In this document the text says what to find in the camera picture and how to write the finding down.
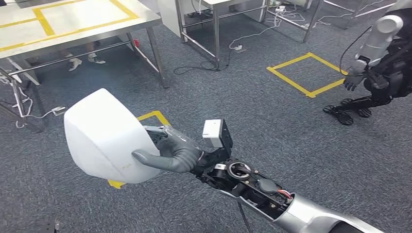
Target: yellow floor tape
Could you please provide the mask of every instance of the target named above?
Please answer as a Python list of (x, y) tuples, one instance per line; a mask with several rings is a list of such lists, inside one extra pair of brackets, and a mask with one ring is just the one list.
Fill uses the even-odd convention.
[[(316, 95), (319, 95), (320, 93), (325, 92), (325, 91), (327, 91), (327, 90), (330, 90), (330, 89), (332, 89), (332, 88), (334, 88), (334, 87), (336, 87), (336, 86), (339, 86), (339, 85), (341, 85), (341, 84), (343, 83), (344, 79), (340, 79), (340, 80), (337, 80), (337, 81), (335, 81), (335, 82), (333, 82), (333, 83), (330, 83), (330, 84), (328, 84), (328, 85), (326, 85), (326, 86), (324, 86), (324, 87), (321, 87), (321, 88), (319, 88), (319, 89), (317, 89), (317, 90), (308, 91), (307, 89), (303, 88), (301, 85), (295, 83), (294, 81), (292, 81), (291, 79), (289, 79), (288, 77), (286, 77), (285, 75), (283, 75), (282, 73), (280, 73), (279, 71), (277, 71), (277, 69), (283, 68), (283, 67), (285, 67), (285, 66), (291, 65), (291, 64), (293, 64), (293, 63), (302, 61), (302, 60), (307, 59), (307, 58), (310, 58), (310, 57), (313, 58), (313, 59), (315, 59), (315, 60), (317, 60), (317, 61), (319, 61), (319, 62), (321, 62), (321, 63), (323, 63), (323, 64), (325, 64), (326, 66), (328, 66), (328, 67), (336, 70), (337, 72), (339, 72), (339, 67), (337, 67), (337, 66), (333, 65), (332, 63), (330, 63), (330, 62), (328, 62), (328, 61), (326, 61), (326, 60), (324, 60), (324, 59), (316, 56), (315, 54), (313, 54), (313, 53), (311, 53), (311, 52), (308, 52), (307, 54), (305, 54), (305, 55), (303, 55), (303, 56), (300, 56), (300, 57), (297, 57), (297, 58), (292, 59), (292, 60), (290, 60), (290, 61), (281, 63), (281, 64), (276, 65), (276, 66), (274, 66), (274, 67), (267, 67), (266, 69), (267, 69), (268, 71), (270, 71), (271, 73), (273, 73), (274, 75), (280, 77), (282, 80), (284, 80), (285, 82), (289, 83), (291, 86), (293, 86), (294, 88), (298, 89), (299, 91), (301, 91), (301, 92), (304, 93), (307, 97), (310, 97), (310, 98), (315, 98)], [(347, 73), (346, 71), (344, 71), (344, 70), (342, 70), (341, 72), (342, 72), (342, 74), (345, 74), (345, 75), (348, 74), (348, 73)]]

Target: person's foot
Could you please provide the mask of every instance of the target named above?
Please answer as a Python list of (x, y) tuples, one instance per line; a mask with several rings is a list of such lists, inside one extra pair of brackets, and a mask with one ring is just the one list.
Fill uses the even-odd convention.
[(106, 63), (105, 60), (99, 58), (95, 53), (89, 54), (88, 58), (89, 58), (89, 61), (90, 61), (90, 62), (94, 62), (94, 63), (97, 63), (97, 64), (104, 64), (104, 63)]
[(73, 58), (69, 60), (69, 71), (74, 71), (79, 65), (82, 64), (82, 60), (79, 58)]

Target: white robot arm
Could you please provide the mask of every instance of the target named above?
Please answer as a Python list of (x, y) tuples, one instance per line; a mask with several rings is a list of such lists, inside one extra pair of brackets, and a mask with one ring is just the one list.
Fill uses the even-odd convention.
[(355, 60), (351, 63), (349, 74), (344, 83), (348, 90), (354, 90), (363, 80), (364, 77), (361, 74), (365, 70), (380, 63), (385, 56), (386, 49), (404, 27), (405, 19), (399, 15), (391, 14), (391, 12), (409, 8), (412, 8), (412, 0), (398, 0), (385, 16), (373, 24), (366, 42), (361, 46)]

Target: red wire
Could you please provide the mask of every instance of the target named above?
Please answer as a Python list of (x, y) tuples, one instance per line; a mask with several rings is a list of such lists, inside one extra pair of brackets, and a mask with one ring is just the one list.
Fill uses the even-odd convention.
[(291, 195), (289, 195), (289, 194), (286, 193), (286, 192), (283, 192), (282, 190), (278, 190), (277, 192), (280, 193), (280, 194), (282, 194), (282, 195), (284, 195), (284, 196), (286, 196), (287, 199), (292, 199), (292, 196), (291, 196)]

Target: black cable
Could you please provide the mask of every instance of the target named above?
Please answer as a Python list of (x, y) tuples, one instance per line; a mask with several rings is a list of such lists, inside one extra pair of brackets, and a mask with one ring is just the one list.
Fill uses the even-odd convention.
[(0, 100), (0, 102), (6, 103), (6, 104), (9, 104), (9, 105), (15, 105), (15, 103), (10, 103), (10, 102), (4, 101), (4, 100)]
[(194, 7), (194, 4), (193, 4), (193, 0), (191, 2), (192, 2), (192, 6), (193, 6), (195, 13), (197, 13), (196, 7)]
[(342, 54), (342, 56), (341, 56), (341, 59), (340, 59), (340, 61), (339, 61), (339, 72), (340, 72), (342, 75), (347, 76), (347, 77), (360, 77), (360, 76), (363, 76), (363, 75), (346, 75), (346, 74), (343, 74), (343, 73), (342, 73), (342, 60), (343, 60), (343, 57), (345, 56), (346, 52), (350, 49), (350, 47), (352, 47), (352, 46), (353, 46), (369, 29), (371, 29), (371, 28), (372, 28), (372, 26), (370, 26), (370, 27), (367, 28), (364, 32), (362, 32), (362, 34), (360, 34), (360, 36), (358, 36), (358, 38), (356, 38), (356, 40), (355, 40), (354, 42), (352, 42), (352, 44), (350, 44), (349, 47), (347, 47), (347, 48), (345, 49), (345, 51), (343, 52), (343, 54)]
[[(198, 67), (191, 67), (191, 66), (178, 67), (178, 68), (176, 68), (176, 69), (173, 70), (173, 73), (174, 73), (174, 74), (177, 74), (177, 75), (181, 75), (181, 74), (185, 74), (185, 73), (187, 73), (187, 72), (189, 72), (189, 71), (192, 71), (192, 70), (195, 70), (195, 69), (204, 70), (204, 71), (212, 71), (212, 72), (224, 71), (224, 70), (227, 69), (227, 68), (229, 67), (229, 65), (230, 65), (230, 57), (231, 57), (231, 55), (232, 55), (232, 51), (233, 51), (233, 50), (230, 50), (227, 64), (226, 64), (226, 65), (224, 66), (224, 68), (222, 68), (222, 69), (220, 69), (220, 64), (219, 64), (219, 62), (216, 62), (216, 61), (204, 61), (204, 62), (201, 62)], [(213, 64), (213, 67), (212, 67), (212, 68), (207, 68), (207, 67), (204, 65), (204, 64), (206, 64), (206, 63)], [(183, 72), (177, 72), (179, 69), (184, 69), (184, 68), (186, 68), (186, 69), (188, 69), (188, 70), (185, 70), (185, 71), (183, 71)]]
[(240, 204), (240, 203), (238, 202), (238, 206), (239, 206), (240, 214), (242, 215), (243, 221), (245, 222), (245, 225), (246, 225), (246, 228), (247, 228), (247, 232), (248, 232), (248, 233), (252, 233), (252, 229), (250, 228), (249, 222), (247, 221), (246, 215), (244, 214), (242, 204)]

